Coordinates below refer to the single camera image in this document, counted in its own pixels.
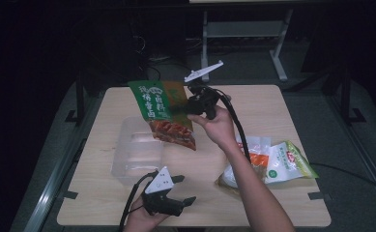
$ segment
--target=gray floor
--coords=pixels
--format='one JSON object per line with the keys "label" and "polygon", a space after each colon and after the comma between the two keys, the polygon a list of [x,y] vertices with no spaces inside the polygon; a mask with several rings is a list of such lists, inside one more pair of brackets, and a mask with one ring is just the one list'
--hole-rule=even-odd
{"label": "gray floor", "polygon": [[[242,47],[232,53],[211,54],[210,64],[222,60],[224,66],[211,73],[210,84],[275,84],[284,89],[311,75],[311,73],[300,73],[308,48],[307,42],[289,42],[284,45],[280,57],[289,77],[287,82],[279,81],[276,76],[269,55],[271,48],[273,48],[271,42],[256,41],[253,45]],[[200,69],[200,56],[197,53],[190,55],[187,63],[193,70]],[[188,69],[172,59],[157,63],[153,67],[160,72],[161,80],[182,81],[183,77],[190,73]],[[149,70],[149,77],[157,79],[159,75],[154,70]],[[322,83],[323,80],[319,80],[300,92],[283,93],[310,162],[336,166],[371,179],[371,172],[364,162],[371,160],[376,166],[376,108],[371,98],[360,85],[352,83],[351,107],[358,108],[367,122],[348,127],[338,114],[339,95],[333,98],[324,96],[320,91]],[[86,119],[80,127],[76,127],[73,123],[65,122],[68,112],[75,109],[74,90],[73,85],[55,116],[11,231],[23,231],[54,166],[62,156],[77,148],[77,146],[73,148],[73,144],[77,145],[85,139],[92,127],[103,93],[99,98],[86,98]],[[55,197],[42,231],[116,231],[117,227],[112,226],[58,225],[56,217],[62,203],[62,195],[68,187],[74,168],[75,162]],[[322,193],[326,195],[332,224],[327,228],[298,228],[298,231],[376,231],[376,188],[360,178],[339,170],[320,165],[314,165],[313,168],[320,175],[317,183]]]}

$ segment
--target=table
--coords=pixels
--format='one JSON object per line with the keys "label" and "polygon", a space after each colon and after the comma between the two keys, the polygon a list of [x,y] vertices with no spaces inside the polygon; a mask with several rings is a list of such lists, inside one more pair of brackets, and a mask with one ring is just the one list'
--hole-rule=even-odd
{"label": "table", "polygon": [[[273,144],[291,140],[304,154],[284,99],[274,85],[217,86],[232,97],[247,136],[270,136]],[[118,225],[130,195],[111,173],[116,142],[122,120],[140,115],[130,88],[106,91],[91,129],[69,191],[75,199],[65,198],[57,217],[62,225]],[[248,226],[239,197],[215,185],[226,165],[226,158],[204,130],[193,126],[197,151],[166,143],[163,164],[171,175],[185,175],[168,196],[182,200],[197,196],[192,206],[179,217],[170,217],[162,226]],[[310,200],[310,192],[320,191],[314,179],[296,179],[269,186],[295,226],[324,227],[331,218],[323,199]]]}

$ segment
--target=finger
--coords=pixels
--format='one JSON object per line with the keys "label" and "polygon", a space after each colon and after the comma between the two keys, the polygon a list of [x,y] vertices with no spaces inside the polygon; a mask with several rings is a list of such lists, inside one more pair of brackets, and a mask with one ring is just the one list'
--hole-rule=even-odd
{"label": "finger", "polygon": [[195,114],[188,114],[188,118],[197,123],[198,125],[204,127],[205,124],[208,122],[208,119],[203,118],[202,116],[195,115]]}

